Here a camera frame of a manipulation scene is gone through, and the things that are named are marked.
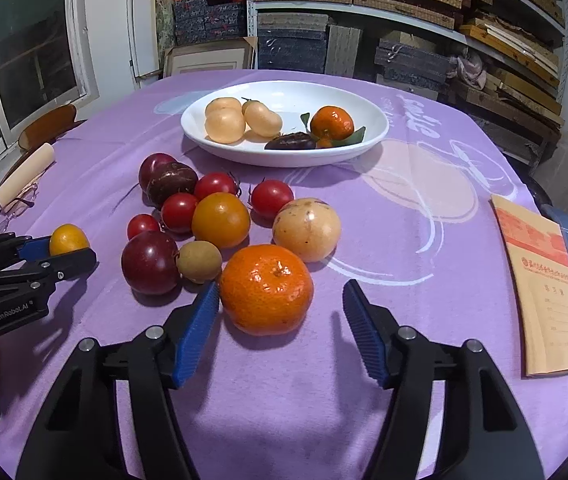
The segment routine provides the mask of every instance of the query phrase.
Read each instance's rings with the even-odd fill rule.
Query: orange notebook cover
[[[492,203],[515,278],[526,376],[568,373],[568,252],[558,224],[503,197]]]

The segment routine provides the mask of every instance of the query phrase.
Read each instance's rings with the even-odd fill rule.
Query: fake fruit
[[[229,318],[251,335],[278,335],[299,327],[313,300],[313,289],[303,261],[272,244],[237,251],[219,280]]]
[[[161,221],[174,233],[189,233],[197,199],[190,193],[175,193],[161,206]]]
[[[177,268],[184,278],[194,283],[214,280],[222,272],[222,254],[210,242],[188,242],[179,249]]]
[[[204,128],[208,137],[220,144],[232,144],[243,137],[246,122],[240,110],[220,108],[206,117]]]
[[[233,175],[229,173],[208,173],[197,181],[194,193],[197,200],[202,200],[213,193],[237,195],[239,186]]]
[[[282,118],[259,101],[248,101],[242,107],[249,128],[261,137],[275,137],[282,129]]]
[[[286,204],[273,222],[273,240],[305,262],[331,254],[341,235],[337,212],[317,198],[298,198]]]
[[[160,223],[150,215],[135,215],[128,222],[126,236],[130,240],[144,231],[160,231]]]
[[[139,167],[138,181],[142,191],[146,192],[148,183],[151,181],[155,171],[161,166],[170,164],[171,162],[176,162],[176,160],[166,153],[154,153],[153,155],[147,156]]]
[[[295,132],[270,140],[264,146],[265,150],[314,150],[315,141],[309,134]]]
[[[148,183],[146,194],[148,199],[161,208],[164,201],[175,193],[193,193],[197,184],[197,173],[181,162],[171,162],[159,168],[151,182]]]
[[[246,206],[230,193],[213,193],[195,208],[191,228],[197,240],[211,242],[218,249],[241,244],[248,236],[251,216]]]
[[[264,180],[251,192],[250,203],[257,214],[266,220],[272,220],[294,198],[293,190],[284,182]]]
[[[238,112],[243,112],[239,100],[235,99],[234,97],[218,97],[217,99],[213,99],[208,103],[208,105],[206,105],[204,115],[208,117],[209,114],[213,113],[216,110],[221,110],[222,108],[232,108],[237,110]]]
[[[179,282],[177,246],[166,233],[146,231],[126,244],[122,273],[126,283],[142,294],[166,294]]]
[[[48,252],[51,256],[70,253],[90,247],[88,238],[78,226],[63,224],[53,231],[48,242]]]
[[[324,106],[311,119],[311,133],[319,139],[344,140],[355,131],[355,123],[343,108]]]

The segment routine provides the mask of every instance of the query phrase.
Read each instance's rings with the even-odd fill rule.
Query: oval plate
[[[303,132],[301,115],[311,117],[323,106],[338,106],[353,118],[355,129],[366,127],[364,140],[353,146],[323,150],[265,150],[268,139],[249,134],[234,144],[219,144],[206,135],[204,110],[217,97],[235,97],[261,101],[277,112],[284,122],[283,134]],[[388,132],[388,119],[378,106],[356,94],[339,88],[300,81],[256,81],[222,88],[198,99],[181,116],[181,127],[189,139],[208,153],[234,162],[269,168],[307,168],[334,164],[367,152]]]

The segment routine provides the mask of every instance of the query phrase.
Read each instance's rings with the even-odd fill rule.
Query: table
[[[179,115],[206,92],[242,82],[318,82],[370,99],[391,123],[387,139],[358,159],[323,168],[273,170],[215,158],[183,136]],[[0,464],[14,475],[46,393],[77,342],[125,341],[162,323],[193,293],[133,297],[120,270],[126,224],[150,212],[135,187],[142,160],[166,152],[199,174],[233,171],[244,197],[263,177],[288,182],[341,216],[333,258],[310,265],[315,298],[297,334],[253,338],[223,316],[213,327],[195,376],[173,392],[174,408],[203,480],[360,479],[379,436],[390,392],[366,372],[341,312],[341,289],[359,280],[437,342],[480,339],[513,390],[531,427],[545,473],[568,455],[568,376],[521,379],[513,283],[488,201],[501,194],[534,203],[488,137],[461,112],[375,84],[274,71],[199,72],[136,92],[55,144],[56,163],[40,181],[35,207],[10,230],[34,237],[79,225],[99,266],[87,280],[60,283],[43,320],[0,338]],[[253,223],[251,244],[270,229]],[[420,476],[432,471],[442,422],[436,384]],[[129,472],[141,475],[125,384],[118,385]]]

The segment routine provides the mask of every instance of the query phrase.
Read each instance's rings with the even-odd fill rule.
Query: orange tomato
[[[336,106],[320,108],[311,119],[311,133],[320,139],[344,140],[354,131],[355,124],[350,115]]]
[[[251,335],[295,330],[313,300],[313,289],[303,261],[271,244],[237,251],[219,281],[226,313],[237,328]]]
[[[251,216],[246,206],[230,193],[212,193],[197,204],[190,226],[195,239],[218,249],[241,244],[248,236]]]
[[[88,238],[78,226],[63,224],[53,231],[48,242],[48,252],[51,256],[70,253],[90,247]]]

